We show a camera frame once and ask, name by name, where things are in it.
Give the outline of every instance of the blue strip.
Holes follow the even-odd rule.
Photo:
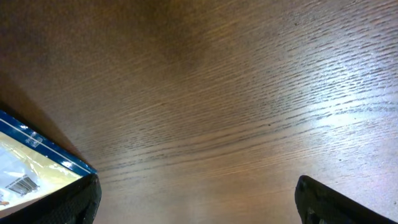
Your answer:
[[[0,131],[80,176],[97,173],[94,168],[37,134],[2,110],[0,110]]]

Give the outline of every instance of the barcode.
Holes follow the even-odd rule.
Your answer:
[[[8,185],[6,188],[13,192],[20,194],[21,196],[28,194],[34,190],[37,190],[39,186],[35,184],[27,175],[16,179],[13,183]]]

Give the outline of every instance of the wooden surface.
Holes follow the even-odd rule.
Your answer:
[[[99,171],[95,223],[398,221],[398,1],[1,1],[1,99]]]

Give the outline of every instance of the wood grain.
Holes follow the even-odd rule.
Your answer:
[[[0,6],[1,99],[98,169],[95,223],[300,223],[301,174],[398,221],[396,0]]]

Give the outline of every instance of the food packet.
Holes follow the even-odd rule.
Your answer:
[[[0,211],[96,171],[0,110]]]

